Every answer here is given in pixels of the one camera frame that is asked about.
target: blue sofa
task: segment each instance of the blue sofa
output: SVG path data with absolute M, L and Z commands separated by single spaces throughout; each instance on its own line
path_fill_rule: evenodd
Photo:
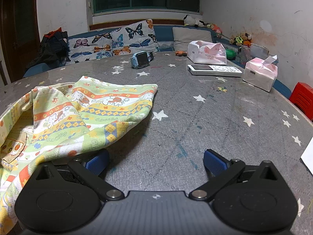
M 191 27 L 191 26 L 154 25 L 155 36 L 156 36 L 157 41 L 159 43 L 159 47 L 160 47 L 161 52 L 163 52 L 163 51 L 174 51 L 173 27 L 184 27 L 184 28 L 195 29 L 194 27 Z M 76 34 L 76 35 L 69 36 L 68 40 L 75 39 L 75 38 L 92 37 L 92 36 L 98 35 L 100 33 L 110 33 L 115 29 L 118 29 L 118 27 L 103 29 L 101 31 L 91 31 L 91 32 L 87 32 L 87 33 Z M 197 28 L 197 29 L 203 30 L 203 31 L 210 31 L 211 36 L 212 36 L 212 41 L 214 43 L 216 43 L 218 40 L 221 43 L 227 43 L 227 45 L 232 46 L 235 49 L 238 49 L 237 46 L 230 45 L 226 39 L 217 39 L 216 33 L 214 31 L 208 29 L 208 28 Z M 244 65 L 242 65 L 238 61 L 233 61 L 233 62 L 242 68 L 245 67 Z M 36 75 L 36 74 L 39 74 L 39 73 L 42 73 L 45 71 L 52 70 L 52 69 L 55 69 L 57 67 L 62 67 L 64 65 L 65 64 L 62 64 L 62 63 L 52 64 L 52 65 L 48 65 L 46 63 L 37 64 L 37 65 L 31 67 L 30 69 L 28 69 L 28 71 L 24 75 L 24 78 L 30 77 L 30 76 L 33 76 L 33 75 Z M 287 88 L 284 84 L 282 84 L 280 81 L 276 80 L 273 87 L 276 90 L 278 90 L 282 95 L 284 95 L 286 98 L 289 99 L 289 97 L 291 95 L 291 90 L 289 88 Z

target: blue gripper pad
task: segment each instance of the blue gripper pad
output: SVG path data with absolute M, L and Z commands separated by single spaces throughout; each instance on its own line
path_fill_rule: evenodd
M 230 162 L 227 159 L 211 149 L 204 152 L 203 164 L 215 177 L 230 166 Z
M 109 152 L 104 149 L 101 150 L 93 159 L 86 163 L 85 168 L 90 170 L 93 174 L 99 174 L 107 167 L 110 162 Z

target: white paper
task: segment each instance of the white paper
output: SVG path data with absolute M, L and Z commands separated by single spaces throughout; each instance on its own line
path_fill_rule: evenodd
M 306 167 L 308 167 L 310 172 L 313 174 L 313 138 L 311 138 L 309 145 L 306 147 L 303 154 L 301 155 L 301 159 Z

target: white phone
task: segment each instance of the white phone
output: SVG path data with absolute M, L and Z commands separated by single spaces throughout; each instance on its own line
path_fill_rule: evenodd
M 188 70 L 192 75 L 215 75 L 229 77 L 241 77 L 242 75 L 242 71 L 236 67 L 222 65 L 189 64 Z

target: wall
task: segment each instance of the wall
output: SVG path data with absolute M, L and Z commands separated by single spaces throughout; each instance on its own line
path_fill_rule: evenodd
M 277 54 L 278 80 L 291 90 L 313 87 L 313 0 L 201 0 L 203 20 L 223 34 L 246 31 L 253 42 Z
M 131 19 L 184 19 L 186 14 L 190 14 L 193 18 L 202 19 L 200 13 L 190 13 L 188 11 L 180 12 L 176 10 L 160 10 L 160 9 L 142 9 L 133 11 L 110 11 L 93 15 L 93 23 L 99 24 L 103 22 L 131 20 Z
M 86 5 L 86 0 L 37 0 L 40 39 L 59 27 L 69 36 L 88 32 Z

